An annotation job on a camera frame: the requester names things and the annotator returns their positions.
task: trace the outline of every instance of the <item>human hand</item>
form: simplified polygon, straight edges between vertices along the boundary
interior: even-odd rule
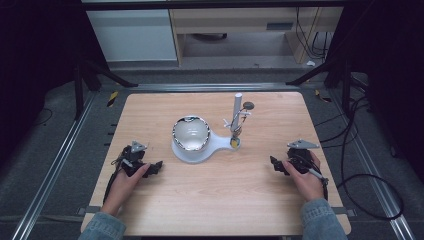
[[[130,197],[135,186],[149,167],[150,163],[143,165],[131,177],[128,177],[125,171],[119,171],[100,211],[116,216],[121,205]]]
[[[309,152],[311,153],[315,165],[319,168],[321,164],[319,159],[313,152]],[[324,198],[322,182],[315,175],[309,172],[301,174],[289,161],[283,161],[283,165],[287,172],[290,173],[290,176],[292,176],[297,189],[307,202],[317,198]]]

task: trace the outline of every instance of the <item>silver metal rod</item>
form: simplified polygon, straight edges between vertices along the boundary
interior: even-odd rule
[[[241,108],[242,93],[236,93],[234,96],[234,109],[233,109],[233,121],[230,126],[231,132],[234,132],[238,127],[239,111]]]
[[[82,112],[81,117],[72,124],[72,127],[69,130],[65,141],[60,147],[59,152],[56,155],[49,171],[47,172],[43,183],[38,189],[38,192],[32,200],[30,206],[26,210],[25,215],[18,223],[18,226],[16,227],[15,232],[13,233],[13,240],[24,240],[29,237],[31,230],[34,227],[35,222],[37,221],[37,218],[40,215],[40,212],[43,209],[51,190],[53,189],[53,186],[59,176],[59,173],[62,170],[66,158],[68,157],[69,152],[72,149],[72,146],[78,136],[78,133],[81,130],[81,127],[87,117],[87,114],[90,111],[91,104],[95,96],[96,93],[88,93],[84,111]]]
[[[139,92],[242,92],[242,91],[296,91],[297,86],[281,83],[235,83],[235,84],[139,84],[138,87],[122,90]]]

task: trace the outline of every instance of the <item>wooden table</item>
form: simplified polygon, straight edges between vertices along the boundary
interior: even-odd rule
[[[281,236],[301,235],[304,203],[291,177],[275,172],[270,155],[285,159],[287,143],[319,143],[303,97],[297,92],[248,92],[251,110],[235,152],[219,151],[201,164],[175,157],[172,127],[181,117],[198,115],[220,136],[229,136],[235,93],[133,94],[125,104],[90,206],[101,206],[110,163],[133,140],[148,145],[143,161],[163,160],[158,175],[142,179],[119,218],[125,235],[138,236]],[[329,202],[342,207],[322,149],[312,150],[330,179]],[[92,218],[87,213],[82,229]],[[338,215],[346,234],[350,223]]]

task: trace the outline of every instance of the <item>gray floor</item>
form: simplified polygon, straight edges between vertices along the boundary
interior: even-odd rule
[[[262,42],[275,41],[275,36],[269,36]],[[251,47],[258,45],[254,39],[265,38],[264,36],[252,36]],[[234,44],[229,35],[226,41],[228,44]],[[162,91],[166,90],[161,86],[171,86],[172,84],[223,84],[231,83],[243,87],[251,86],[255,83],[266,88],[267,86],[276,86],[275,91],[299,91],[304,96],[306,105],[311,114],[314,124],[319,124],[332,117],[340,115],[338,99],[340,89],[326,89],[322,81],[325,74],[311,79],[297,89],[285,88],[284,82],[292,81],[304,74],[312,67],[306,64],[296,65],[294,59],[287,53],[287,45],[284,41],[276,41],[274,44],[268,44],[275,49],[281,49],[281,54],[272,56],[273,51],[265,48],[262,50],[251,50],[250,53],[243,53],[235,50],[235,47],[228,48],[226,53],[229,55],[227,64],[222,64],[225,58],[217,56],[215,59],[219,64],[214,64],[214,56],[208,56],[208,50],[215,52],[217,42],[210,43],[196,41],[191,39],[189,44],[199,44],[198,50],[192,53],[186,52],[185,62],[180,69],[149,69],[148,71],[117,71],[116,73],[129,81],[140,83],[141,86],[150,86],[150,90],[143,88],[136,90],[123,89],[117,86],[113,81],[101,76],[102,88],[98,92],[85,92],[85,99],[93,97],[92,106],[87,113],[86,120],[82,124],[81,131],[78,133],[72,148],[66,157],[63,167],[59,169],[57,180],[49,192],[46,202],[40,212],[42,218],[32,228],[28,239],[76,239],[79,235],[81,218],[78,218],[76,211],[80,207],[88,205],[91,193],[100,173],[104,157],[108,151],[108,143],[112,140],[114,126],[118,123],[121,111],[125,104],[126,96],[137,92]],[[282,62],[273,62],[274,59],[284,59]],[[258,65],[252,67],[251,62],[245,59],[254,59],[253,62]],[[275,64],[272,67],[266,65],[266,62]],[[315,95],[315,89],[319,89],[322,97],[331,98],[331,102],[323,101]],[[112,107],[107,107],[110,94],[114,90],[119,90],[119,95]],[[213,85],[209,91],[218,91]],[[357,89],[352,89],[352,97],[359,99],[363,95]],[[48,174],[49,168],[61,151],[62,142],[66,139],[69,130],[72,128],[75,114],[75,99],[73,83],[65,84],[57,89],[51,90],[45,101],[45,108],[40,112],[33,129],[23,139],[16,153],[11,159],[11,165],[8,169],[2,169],[2,179],[0,184],[0,239],[10,239],[15,231],[19,220],[26,213],[34,196],[43,180]],[[399,236],[396,228],[398,221],[377,220],[364,211],[359,209],[348,198],[342,188],[339,189],[343,203],[348,209],[356,211],[357,216],[351,217],[352,232],[348,235],[349,239],[424,239],[424,188],[423,183],[416,177],[413,169],[407,161],[399,158],[393,158],[390,154],[390,144],[380,129],[380,123],[376,120],[375,113],[367,111],[367,107],[358,110],[355,123],[358,135],[356,141],[346,145],[344,155],[344,174],[351,176],[353,174],[369,172],[369,160],[375,166],[379,176],[389,181],[399,191],[400,196],[405,202],[405,209],[402,219],[406,226],[411,230],[411,234]],[[343,116],[336,117],[334,120],[316,126],[317,134],[320,140],[327,139],[339,133],[346,126]],[[341,147],[331,147],[342,143],[342,138],[323,143],[326,158],[336,183],[341,181]],[[369,178],[361,178],[350,182],[348,189],[352,197],[366,209],[384,215],[387,211],[387,199],[379,196],[384,194],[384,187],[373,183]],[[67,218],[61,221],[55,221],[59,217]]]

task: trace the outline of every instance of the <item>sleeve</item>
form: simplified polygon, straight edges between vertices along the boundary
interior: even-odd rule
[[[321,198],[307,202],[301,210],[303,240],[347,239],[330,204]]]
[[[98,212],[87,224],[78,240],[122,239],[125,229],[126,226],[119,219],[109,214]]]

